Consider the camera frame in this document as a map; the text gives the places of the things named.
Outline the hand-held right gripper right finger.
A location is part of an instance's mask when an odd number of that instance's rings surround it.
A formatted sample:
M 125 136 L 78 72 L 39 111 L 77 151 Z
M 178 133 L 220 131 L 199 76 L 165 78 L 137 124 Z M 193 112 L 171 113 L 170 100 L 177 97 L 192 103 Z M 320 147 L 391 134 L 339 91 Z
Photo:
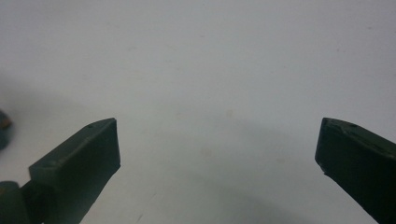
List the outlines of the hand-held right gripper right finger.
M 359 125 L 324 118 L 315 161 L 378 224 L 396 224 L 396 144 Z

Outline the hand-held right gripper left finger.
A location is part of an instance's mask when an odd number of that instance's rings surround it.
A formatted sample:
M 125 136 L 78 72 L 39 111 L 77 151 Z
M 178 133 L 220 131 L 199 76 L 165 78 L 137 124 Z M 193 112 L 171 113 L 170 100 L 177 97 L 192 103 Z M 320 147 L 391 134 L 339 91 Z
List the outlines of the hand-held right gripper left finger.
M 29 167 L 22 187 L 34 224 L 78 224 L 120 168 L 117 121 L 91 123 Z

